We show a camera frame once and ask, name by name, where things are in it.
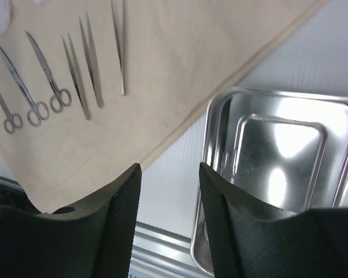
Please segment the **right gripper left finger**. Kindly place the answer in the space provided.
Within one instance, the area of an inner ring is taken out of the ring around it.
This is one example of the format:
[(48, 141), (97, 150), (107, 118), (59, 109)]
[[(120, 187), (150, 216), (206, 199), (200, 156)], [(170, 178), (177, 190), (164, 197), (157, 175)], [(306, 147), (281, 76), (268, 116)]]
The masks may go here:
[(139, 164), (52, 214), (0, 191), (0, 277), (127, 277), (142, 183)]

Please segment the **small steel scissors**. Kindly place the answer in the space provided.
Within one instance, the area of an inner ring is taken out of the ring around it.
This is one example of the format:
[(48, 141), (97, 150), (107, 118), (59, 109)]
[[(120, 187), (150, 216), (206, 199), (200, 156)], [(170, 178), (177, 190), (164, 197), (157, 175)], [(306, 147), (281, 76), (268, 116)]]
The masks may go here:
[(41, 68), (43, 69), (43, 72), (45, 73), (45, 76), (49, 82), (49, 85), (52, 89), (53, 95), (51, 96), (49, 100), (50, 108), (54, 113), (61, 113), (63, 111), (64, 107), (69, 107), (72, 103), (72, 96), (68, 89), (63, 88), (59, 89), (53, 74), (51, 72), (51, 69), (46, 61), (45, 56), (43, 55), (41, 49), (39, 48), (38, 44), (32, 37), (32, 35), (25, 31), (26, 36), (28, 40), (30, 41), (30, 44), (35, 52), (35, 55), (40, 63)]

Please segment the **scalpel handle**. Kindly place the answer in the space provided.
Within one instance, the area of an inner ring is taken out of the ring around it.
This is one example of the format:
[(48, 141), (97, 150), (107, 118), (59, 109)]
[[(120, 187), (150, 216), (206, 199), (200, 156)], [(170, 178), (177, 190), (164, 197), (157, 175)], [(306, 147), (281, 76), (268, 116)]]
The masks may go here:
[(237, 155), (238, 155), (238, 148), (235, 147), (232, 152), (232, 156), (230, 159), (230, 182), (232, 184), (235, 183), (235, 178), (237, 176)]
[(222, 153), (222, 161), (220, 164), (219, 174), (228, 182), (231, 180), (231, 170), (230, 170), (230, 157), (231, 151), (224, 150)]

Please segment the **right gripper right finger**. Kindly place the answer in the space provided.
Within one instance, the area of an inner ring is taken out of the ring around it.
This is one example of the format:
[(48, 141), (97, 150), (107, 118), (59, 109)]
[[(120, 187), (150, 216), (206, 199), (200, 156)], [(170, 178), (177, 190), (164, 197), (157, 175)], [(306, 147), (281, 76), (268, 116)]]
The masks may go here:
[(348, 277), (348, 208), (293, 213), (199, 168), (215, 277)]

